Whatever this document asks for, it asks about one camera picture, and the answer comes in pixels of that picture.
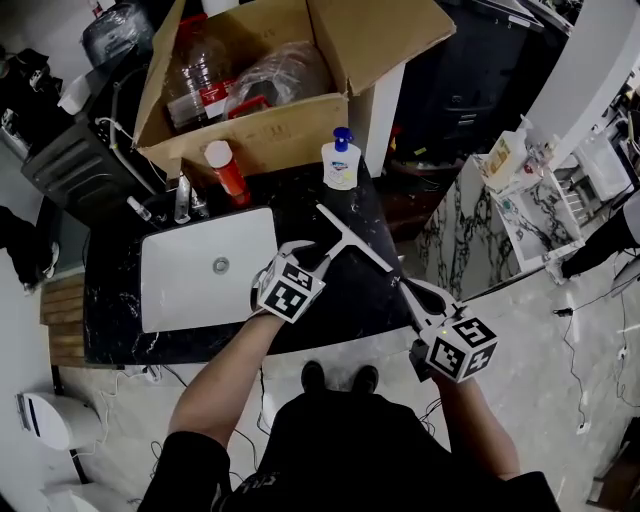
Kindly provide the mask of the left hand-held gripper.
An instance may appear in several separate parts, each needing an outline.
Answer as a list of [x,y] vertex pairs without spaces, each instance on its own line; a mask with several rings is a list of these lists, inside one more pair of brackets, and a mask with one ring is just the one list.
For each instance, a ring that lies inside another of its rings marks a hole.
[[270,264],[259,274],[254,284],[254,313],[267,312],[288,323],[295,323],[322,293],[322,280],[331,265],[332,258],[325,254],[309,272],[286,259],[298,250],[314,247],[310,240],[285,242]]

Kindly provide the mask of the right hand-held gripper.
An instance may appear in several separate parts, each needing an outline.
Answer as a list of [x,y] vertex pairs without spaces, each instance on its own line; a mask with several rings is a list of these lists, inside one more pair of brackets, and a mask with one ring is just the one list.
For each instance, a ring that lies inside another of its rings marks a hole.
[[461,383],[490,364],[498,336],[485,322],[468,309],[453,316],[453,297],[429,282],[402,278],[399,287],[419,330],[409,361],[420,381],[433,370]]

